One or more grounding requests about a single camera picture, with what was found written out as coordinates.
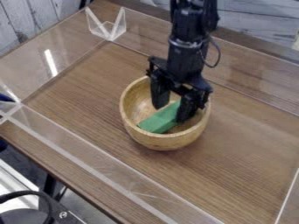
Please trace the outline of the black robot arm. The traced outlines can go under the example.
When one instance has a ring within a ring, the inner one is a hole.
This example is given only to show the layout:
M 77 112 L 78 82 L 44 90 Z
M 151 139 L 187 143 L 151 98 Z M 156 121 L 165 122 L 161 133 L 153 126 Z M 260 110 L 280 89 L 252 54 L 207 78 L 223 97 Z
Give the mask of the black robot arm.
M 175 121 L 184 123 L 205 104 L 212 93 L 211 84 L 204 80 L 204 67 L 211 33 L 220 20 L 217 0 L 171 0 L 172 30 L 168 37 L 167 59 L 151 56 L 147 76 L 151 80 L 152 105 L 160 109 L 169 102 L 171 92 L 180 97 Z

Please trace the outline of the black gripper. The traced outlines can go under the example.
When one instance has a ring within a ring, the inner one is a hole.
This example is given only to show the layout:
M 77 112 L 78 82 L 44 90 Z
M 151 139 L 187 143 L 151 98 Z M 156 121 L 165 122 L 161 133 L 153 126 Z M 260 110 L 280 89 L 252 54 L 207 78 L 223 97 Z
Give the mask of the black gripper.
M 176 122 L 191 119 L 197 109 L 205 108 L 212 87 L 204 80 L 201 71 L 207 66 L 205 58 L 209 41 L 181 42 L 169 39 L 168 57 L 151 56 L 147 76 L 151 78 L 151 97 L 156 109 L 169 102 L 171 92 L 181 96 L 176 112 Z

